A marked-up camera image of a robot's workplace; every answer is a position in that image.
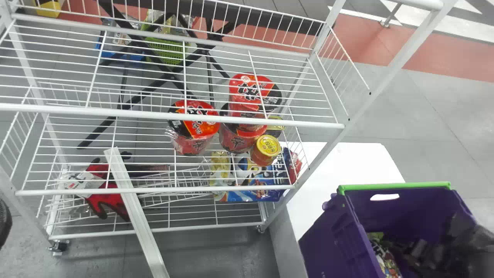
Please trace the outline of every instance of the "crate handle hole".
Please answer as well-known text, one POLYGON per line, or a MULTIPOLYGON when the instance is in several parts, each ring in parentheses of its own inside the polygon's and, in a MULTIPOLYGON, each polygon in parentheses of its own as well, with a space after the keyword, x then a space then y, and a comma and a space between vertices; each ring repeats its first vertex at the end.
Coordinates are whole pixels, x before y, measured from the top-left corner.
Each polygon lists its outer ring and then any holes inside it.
POLYGON ((387 201, 400 198, 399 194, 376 194, 370 198, 371 201, 387 201))

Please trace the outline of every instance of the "green basket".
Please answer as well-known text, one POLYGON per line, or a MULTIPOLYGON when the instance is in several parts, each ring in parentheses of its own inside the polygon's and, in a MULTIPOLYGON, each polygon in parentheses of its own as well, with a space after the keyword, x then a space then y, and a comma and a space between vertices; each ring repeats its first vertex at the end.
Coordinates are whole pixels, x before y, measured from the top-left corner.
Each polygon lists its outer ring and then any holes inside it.
MULTIPOLYGON (((146 31, 148 24, 143 24, 141 30, 146 31)), ((153 37, 147 37, 149 47, 156 49, 156 54, 161 57, 163 64, 178 65, 184 58, 184 49, 182 42, 167 41, 153 37)), ((146 57, 147 62, 152 62, 149 57, 146 57)))

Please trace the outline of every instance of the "metal shelving unit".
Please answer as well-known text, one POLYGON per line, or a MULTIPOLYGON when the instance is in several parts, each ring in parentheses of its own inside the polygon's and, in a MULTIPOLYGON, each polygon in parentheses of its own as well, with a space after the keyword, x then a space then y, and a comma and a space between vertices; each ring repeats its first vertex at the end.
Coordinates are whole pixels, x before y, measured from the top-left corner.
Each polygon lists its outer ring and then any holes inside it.
POLYGON ((50 243, 137 234, 155 277, 168 274, 152 232, 246 226, 263 232, 453 6, 431 11, 371 89, 331 28, 345 0, 336 1, 326 21, 219 0, 96 0, 95 7, 66 1, 68 10, 56 12, 71 20, 19 13, 19 8, 54 12, 24 0, 0 1, 5 27, 0 36, 0 110, 12 117, 0 145, 0 189, 50 243), (147 8, 163 11, 163 16, 145 22, 136 11, 147 8), (136 18, 122 17, 121 11, 136 18), (172 15, 194 20, 170 25, 164 19, 172 15), (123 28, 88 23, 97 18, 115 20, 123 28), (188 36, 125 29, 130 23, 188 36), (167 58, 176 63, 163 64, 147 38, 165 40, 161 46, 179 42, 181 51, 172 52, 181 58, 167 58), (119 57, 105 57, 104 46, 119 47, 118 40, 129 46, 112 51, 119 57), (129 49, 142 59, 125 62, 129 49), (275 98, 281 101, 274 114, 281 119, 265 113, 261 118, 168 113, 176 101, 193 98, 220 112, 232 103, 230 78, 244 72, 278 86, 281 96, 275 98), (183 156, 173 148, 167 120, 283 125, 279 141, 297 154, 301 170, 294 183, 242 187, 288 189, 279 202, 215 201, 215 192, 239 190, 209 186, 216 179, 211 153, 223 151, 218 135, 202 155, 183 156), (327 145, 311 162, 300 129, 329 131, 327 145), (115 154, 117 150, 126 154, 115 154), (124 163, 155 168, 131 171, 124 163), (106 182, 117 186, 64 189, 69 175, 90 164, 109 165, 106 182), (122 194, 132 225, 109 209, 107 219, 100 219, 78 197, 112 193, 122 194))

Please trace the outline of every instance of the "plastic storage bin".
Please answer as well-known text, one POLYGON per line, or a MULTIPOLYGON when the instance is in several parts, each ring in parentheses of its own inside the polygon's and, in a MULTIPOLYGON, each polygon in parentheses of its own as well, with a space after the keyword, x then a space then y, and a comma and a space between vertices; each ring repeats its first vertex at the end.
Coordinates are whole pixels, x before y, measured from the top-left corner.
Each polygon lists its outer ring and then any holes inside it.
MULTIPOLYGON (((299 240, 309 278, 384 278, 368 232, 408 243, 438 242, 454 213, 476 222, 450 183, 341 185, 323 204, 324 213, 299 240), (373 201, 376 194, 399 198, 373 201)), ((404 278, 415 278, 396 256, 404 278)))

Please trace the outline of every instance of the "canned food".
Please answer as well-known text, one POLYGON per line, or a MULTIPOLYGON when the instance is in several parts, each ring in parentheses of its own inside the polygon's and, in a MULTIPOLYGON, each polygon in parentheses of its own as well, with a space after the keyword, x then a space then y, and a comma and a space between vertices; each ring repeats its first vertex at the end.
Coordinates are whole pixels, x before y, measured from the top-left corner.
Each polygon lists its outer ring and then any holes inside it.
POLYGON ((260 136, 250 152, 250 159, 259 166, 271 165, 281 151, 278 139, 271 135, 260 136))
POLYGON ((264 76, 257 75, 256 81, 252 73, 239 73, 230 79, 229 100, 229 108, 233 110, 229 116, 264 118, 264 111, 269 114, 278 108, 282 94, 278 86, 264 76), (260 95, 257 83, 261 87, 260 95))
MULTIPOLYGON (((172 104, 170 113, 185 114, 185 100, 172 104)), ((187 114, 218 116, 218 112, 207 102, 187 100, 187 114)), ((173 147, 181 155, 198 155, 207 148, 213 136, 218 132, 220 124, 205 121, 169 120, 168 123, 176 134, 173 136, 173 147)))

